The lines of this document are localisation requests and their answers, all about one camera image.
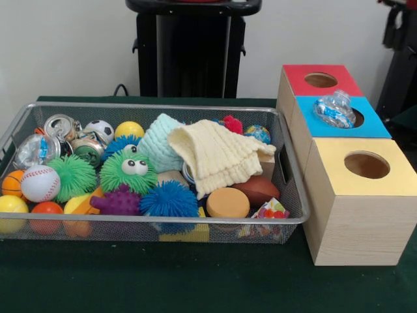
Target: baseball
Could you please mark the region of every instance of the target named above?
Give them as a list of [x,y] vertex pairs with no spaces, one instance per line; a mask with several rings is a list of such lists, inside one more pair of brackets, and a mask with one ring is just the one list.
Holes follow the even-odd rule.
[[51,201],[58,195],[60,188],[61,180],[57,172],[49,166],[32,166],[22,177],[22,193],[32,202]]

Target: football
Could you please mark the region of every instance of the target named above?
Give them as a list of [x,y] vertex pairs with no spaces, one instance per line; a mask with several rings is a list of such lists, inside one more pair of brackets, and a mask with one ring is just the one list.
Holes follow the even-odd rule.
[[115,139],[115,131],[113,130],[113,127],[111,127],[111,125],[107,123],[106,121],[100,121],[100,120],[92,121],[87,124],[85,129],[91,129],[97,132],[101,132],[103,135],[106,136],[109,142]]
[[260,208],[272,198],[280,199],[278,188],[262,176],[252,176],[245,183],[234,184],[231,187],[242,191],[248,197],[251,207]]

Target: green table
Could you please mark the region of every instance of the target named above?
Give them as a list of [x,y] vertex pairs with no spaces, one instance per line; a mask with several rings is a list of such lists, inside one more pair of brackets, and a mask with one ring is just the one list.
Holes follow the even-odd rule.
[[[51,98],[212,104],[213,100]],[[274,106],[274,100],[217,100]],[[2,312],[416,312],[417,233],[397,267],[315,267],[286,245],[0,242]]]

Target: cream towel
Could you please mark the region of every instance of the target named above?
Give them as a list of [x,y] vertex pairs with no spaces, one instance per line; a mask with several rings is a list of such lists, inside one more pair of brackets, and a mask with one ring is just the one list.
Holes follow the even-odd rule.
[[245,137],[206,119],[181,126],[168,135],[168,144],[190,167],[197,198],[221,187],[245,183],[261,175],[258,153],[274,155],[273,145]]

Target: blue lid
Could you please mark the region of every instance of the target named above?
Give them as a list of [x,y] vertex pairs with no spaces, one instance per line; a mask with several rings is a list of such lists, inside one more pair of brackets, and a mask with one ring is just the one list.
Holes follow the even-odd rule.
[[366,97],[351,97],[352,108],[364,116],[364,123],[356,128],[337,128],[323,120],[313,111],[314,102],[320,97],[297,97],[298,106],[306,119],[308,129],[313,137],[345,138],[391,138],[390,133],[372,108]]

